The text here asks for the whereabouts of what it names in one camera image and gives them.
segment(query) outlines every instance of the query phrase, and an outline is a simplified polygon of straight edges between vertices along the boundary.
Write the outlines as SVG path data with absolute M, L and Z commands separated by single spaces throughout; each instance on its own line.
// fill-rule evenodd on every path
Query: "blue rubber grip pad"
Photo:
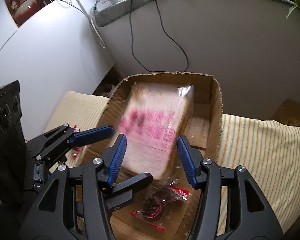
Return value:
M 113 134 L 114 129 L 110 125 L 97 127 L 74 134 L 73 139 L 69 143 L 72 147 L 82 147 L 88 144 L 108 139 L 112 137 Z
M 109 187 L 112 187 L 112 184 L 114 184 L 117 180 L 126 150 L 127 150 L 127 137 L 124 135 L 122 136 L 122 139 L 117 147 L 117 150 L 110 164 L 109 178 L 107 181 Z
M 197 186 L 197 181 L 195 179 L 195 167 L 192 163 L 192 160 L 186 149 L 186 146 L 183 143 L 183 140 L 180 136 L 178 137 L 177 147 L 178 147 L 179 157 L 181 159 L 181 163 L 182 163 L 183 169 L 185 171 L 188 183 L 193 188 L 195 188 Z

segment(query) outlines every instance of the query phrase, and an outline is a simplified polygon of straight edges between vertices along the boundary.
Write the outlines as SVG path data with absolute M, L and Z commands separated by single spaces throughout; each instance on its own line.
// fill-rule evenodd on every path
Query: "black speaker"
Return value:
M 26 143 L 20 118 L 19 81 L 0 88 L 0 200 L 22 202 Z

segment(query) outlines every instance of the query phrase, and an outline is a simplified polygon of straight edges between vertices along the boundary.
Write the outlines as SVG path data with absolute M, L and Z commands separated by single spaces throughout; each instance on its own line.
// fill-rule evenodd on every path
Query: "black cable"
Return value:
M 161 13 L 160 13 L 160 10 L 159 10 L 159 7 L 158 7 L 158 3 L 157 3 L 157 0 L 154 0 L 155 1 L 155 5 L 157 7 L 157 10 L 158 10 L 158 14 L 159 14 L 159 17 L 160 17 L 160 22 L 161 22 L 161 27 L 162 27 L 162 30 L 163 32 L 165 33 L 165 35 L 167 35 L 175 44 L 178 45 L 178 47 L 182 50 L 183 54 L 185 55 L 186 57 L 186 61 L 187 61 L 187 67 L 186 69 L 184 70 L 187 71 L 188 68 L 189 68 L 189 59 L 188 59 L 188 56 L 186 54 L 186 52 L 183 50 L 183 48 L 179 45 L 179 43 L 177 43 L 173 38 L 171 38 L 165 31 L 164 27 L 163 27 L 163 22 L 162 22 L 162 17 L 161 17 Z M 141 62 L 136 58 L 136 56 L 134 55 L 134 49 L 133 49 L 133 44 L 134 44 L 134 37 L 133 37 L 133 31 L 132 31 L 132 22 L 131 22 L 131 13 L 132 13 L 132 0 L 130 0 L 130 14 L 129 14 L 129 21 L 130 21 L 130 31 L 131 31 L 131 52 L 132 52 L 132 55 L 134 57 L 134 59 L 146 70 L 146 71 L 149 71 L 151 73 L 155 73 L 155 72 L 167 72 L 167 71 L 151 71 L 151 70 L 148 70 L 145 66 L 143 66 L 141 64 Z

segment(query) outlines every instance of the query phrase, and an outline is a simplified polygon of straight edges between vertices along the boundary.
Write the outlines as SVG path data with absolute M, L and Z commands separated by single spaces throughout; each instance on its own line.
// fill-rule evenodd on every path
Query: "white cable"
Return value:
M 12 38 L 12 36 L 14 34 L 16 34 L 17 30 L 7 39 L 7 41 L 2 45 L 2 47 L 0 48 L 0 51 L 3 49 L 3 47 L 7 44 L 7 42 Z
M 106 48 L 105 47 L 105 43 L 104 43 L 103 39 L 101 38 L 100 34 L 98 33 L 96 27 L 94 26 L 91 17 L 90 18 L 87 17 L 87 15 L 82 10 L 80 10 L 79 8 L 77 8 L 76 6 L 74 6 L 73 4 L 71 4 L 71 3 L 69 3 L 69 2 L 67 2 L 65 0 L 59 0 L 59 1 L 65 2 L 65 3 L 69 4 L 70 6 L 72 6 L 73 8 L 76 8 L 78 11 L 80 11 L 88 19 L 89 24 L 92 25 L 92 28 L 94 29 L 94 31 L 96 32 L 96 34 L 98 35 L 98 37 L 100 39 L 100 45 L 101 45 L 101 47 L 105 49 Z

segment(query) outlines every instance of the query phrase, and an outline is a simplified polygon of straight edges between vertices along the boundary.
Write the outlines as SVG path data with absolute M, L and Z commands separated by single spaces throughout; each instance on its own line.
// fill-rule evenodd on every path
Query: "beige cushion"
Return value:
M 283 232 L 300 215 L 300 127 L 223 114 L 218 165 L 244 165 L 269 201 Z M 226 223 L 222 191 L 218 235 Z
M 61 100 L 45 131 L 52 130 L 64 123 L 69 123 L 71 127 L 76 125 L 81 131 L 95 128 L 108 101 L 109 98 L 106 97 L 84 95 L 70 91 Z M 75 160 L 72 158 L 71 151 L 66 154 L 68 159 L 66 164 L 70 168 L 80 165 L 85 148 L 82 149 Z M 53 172 L 57 166 L 56 163 L 50 171 Z

